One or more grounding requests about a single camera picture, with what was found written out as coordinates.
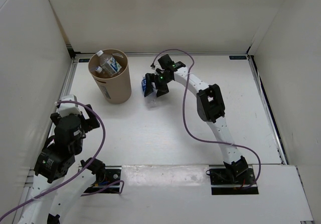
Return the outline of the blue label plastic bottle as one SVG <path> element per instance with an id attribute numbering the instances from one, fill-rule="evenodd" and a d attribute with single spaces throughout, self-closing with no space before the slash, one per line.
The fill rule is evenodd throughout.
<path id="1" fill-rule="evenodd" d="M 154 90 L 153 84 L 152 84 L 152 92 L 149 95 L 145 96 L 145 94 L 147 93 L 147 80 L 145 75 L 142 76 L 141 88 L 142 88 L 142 95 L 144 97 L 145 106 L 147 108 L 155 108 L 157 105 L 157 102 L 156 102 L 156 92 Z"/>

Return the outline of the green label plastic bottle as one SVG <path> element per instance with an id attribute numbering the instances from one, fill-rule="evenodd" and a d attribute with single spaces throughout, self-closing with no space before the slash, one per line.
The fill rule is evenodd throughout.
<path id="1" fill-rule="evenodd" d="M 103 68 L 103 73 L 100 74 L 101 76 L 109 78 L 116 76 L 121 72 L 122 67 L 113 55 L 105 54 L 102 50 L 98 51 L 96 55 L 99 57 L 98 66 Z"/>

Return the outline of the clear unlabelled plastic bottle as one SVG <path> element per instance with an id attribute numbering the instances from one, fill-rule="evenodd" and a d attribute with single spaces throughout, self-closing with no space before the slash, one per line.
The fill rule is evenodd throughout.
<path id="1" fill-rule="evenodd" d="M 95 68 L 95 72 L 101 74 L 101 73 L 103 73 L 103 68 L 100 67 L 100 66 L 97 66 L 97 67 Z"/>

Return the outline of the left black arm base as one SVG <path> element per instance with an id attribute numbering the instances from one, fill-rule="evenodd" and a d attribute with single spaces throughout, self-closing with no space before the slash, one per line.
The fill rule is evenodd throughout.
<path id="1" fill-rule="evenodd" d="M 121 167 L 108 167 L 98 159 L 94 159 L 79 178 L 83 190 L 82 197 L 94 194 L 121 194 L 124 187 Z"/>

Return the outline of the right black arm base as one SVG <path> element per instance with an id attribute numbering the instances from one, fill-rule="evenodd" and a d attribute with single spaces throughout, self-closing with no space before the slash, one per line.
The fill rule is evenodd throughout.
<path id="1" fill-rule="evenodd" d="M 259 190 L 255 181 L 252 166 L 240 176 L 234 178 L 223 166 L 210 166 L 206 170 L 210 177 L 212 195 L 258 195 Z"/>

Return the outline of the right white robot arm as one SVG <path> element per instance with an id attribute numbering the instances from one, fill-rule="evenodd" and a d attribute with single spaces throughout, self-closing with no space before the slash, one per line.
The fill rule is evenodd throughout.
<path id="1" fill-rule="evenodd" d="M 154 73 L 147 73 L 141 81 L 144 97 L 155 94 L 156 97 L 169 93 L 168 83 L 175 81 L 188 88 L 195 97 L 197 113 L 212 130 L 220 145 L 223 163 L 226 168 L 225 177 L 228 182 L 236 184 L 248 170 L 248 164 L 238 148 L 228 129 L 225 119 L 225 104 L 220 87 L 209 85 L 189 73 L 187 66 L 179 61 L 174 62 L 168 54 L 162 56 L 158 63 L 160 67 L 151 67 Z"/>

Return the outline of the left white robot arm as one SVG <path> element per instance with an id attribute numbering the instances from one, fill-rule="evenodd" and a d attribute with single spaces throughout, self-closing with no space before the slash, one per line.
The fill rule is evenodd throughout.
<path id="1" fill-rule="evenodd" d="M 41 150 L 34 167 L 30 199 L 21 206 L 19 223 L 62 223 L 63 216 L 91 183 L 105 179 L 105 167 L 97 153 L 81 162 L 81 169 L 69 179 L 65 176 L 83 150 L 88 132 L 103 127 L 103 122 L 89 104 L 60 100 L 58 111 L 50 118 L 55 126 Z"/>

